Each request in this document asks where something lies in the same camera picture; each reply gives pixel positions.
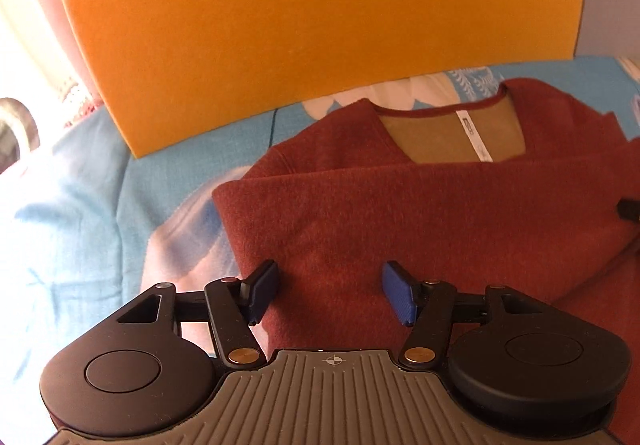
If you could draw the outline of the dark red knit sweater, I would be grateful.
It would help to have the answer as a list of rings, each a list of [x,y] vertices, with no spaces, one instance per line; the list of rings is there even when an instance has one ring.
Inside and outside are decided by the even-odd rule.
[[[236,263],[281,269],[262,324],[270,351],[397,350],[382,290],[399,263],[480,293],[501,283],[639,346],[639,144],[615,116],[537,80],[460,108],[394,111],[360,100],[271,147],[213,200]]]

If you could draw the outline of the blue floral bed sheet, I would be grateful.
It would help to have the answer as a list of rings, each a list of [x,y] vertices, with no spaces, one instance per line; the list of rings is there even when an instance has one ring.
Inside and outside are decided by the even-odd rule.
[[[534,78],[639,134],[639,65],[628,58],[499,64],[355,88],[216,128],[135,158],[99,110],[57,144],[1,177],[1,439],[42,444],[55,428],[40,399],[42,369],[63,347],[142,287],[197,272],[233,275],[229,241],[210,194],[278,142],[368,98],[397,110],[444,107]]]

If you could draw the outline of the washing machine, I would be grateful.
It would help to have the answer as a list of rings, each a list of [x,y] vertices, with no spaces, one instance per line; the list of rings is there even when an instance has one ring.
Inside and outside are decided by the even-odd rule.
[[[27,107],[9,97],[0,99],[1,161],[0,171],[6,171],[18,160],[40,146],[38,127]]]

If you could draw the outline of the pink curtain with lace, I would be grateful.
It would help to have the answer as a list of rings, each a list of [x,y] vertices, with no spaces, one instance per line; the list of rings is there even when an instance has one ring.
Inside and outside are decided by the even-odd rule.
[[[1,96],[21,101],[42,131],[102,105],[62,0],[1,0]]]

